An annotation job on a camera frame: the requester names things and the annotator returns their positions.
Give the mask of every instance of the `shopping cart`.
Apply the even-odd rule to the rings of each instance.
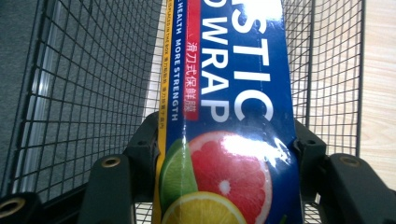
[[[2,196],[35,192],[47,206],[81,196],[93,164],[125,150],[158,110],[165,4],[37,1]],[[295,118],[327,154],[359,157],[364,1],[283,5]],[[150,223],[151,203],[135,208]],[[314,203],[304,213],[320,223]]]

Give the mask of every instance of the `red label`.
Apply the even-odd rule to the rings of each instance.
[[[199,108],[199,48],[201,1],[187,5],[186,58],[184,68],[183,113],[188,120],[198,120]]]

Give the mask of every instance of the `grapefruit slice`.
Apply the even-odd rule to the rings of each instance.
[[[238,207],[249,224],[263,223],[272,201],[262,142],[211,132],[189,142],[198,190],[217,193]]]

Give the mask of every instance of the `metal rivet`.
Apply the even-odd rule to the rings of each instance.
[[[12,198],[0,204],[0,218],[9,217],[23,208],[26,201],[23,198]]]
[[[343,164],[348,165],[348,166],[352,166],[352,167],[361,166],[361,163],[358,160],[356,160],[355,158],[353,158],[353,157],[342,156],[342,157],[340,157],[340,161]]]
[[[102,166],[105,168],[110,168],[120,164],[121,160],[118,157],[109,157],[102,161]]]

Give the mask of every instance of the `yellow stripe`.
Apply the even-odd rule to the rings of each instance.
[[[171,47],[172,47],[172,24],[174,13],[174,0],[167,0],[166,3],[166,17],[165,17],[165,33],[163,38],[163,66],[161,76],[160,89],[160,116],[159,116],[159,131],[158,131],[158,148],[160,155],[157,160],[156,176],[155,176],[155,191],[154,191],[154,207],[153,207],[153,222],[161,223],[161,207],[160,207],[160,192],[159,180],[160,172],[165,159],[166,146],[166,124],[167,124],[167,110],[168,110],[168,92],[169,92],[169,73],[171,62]]]

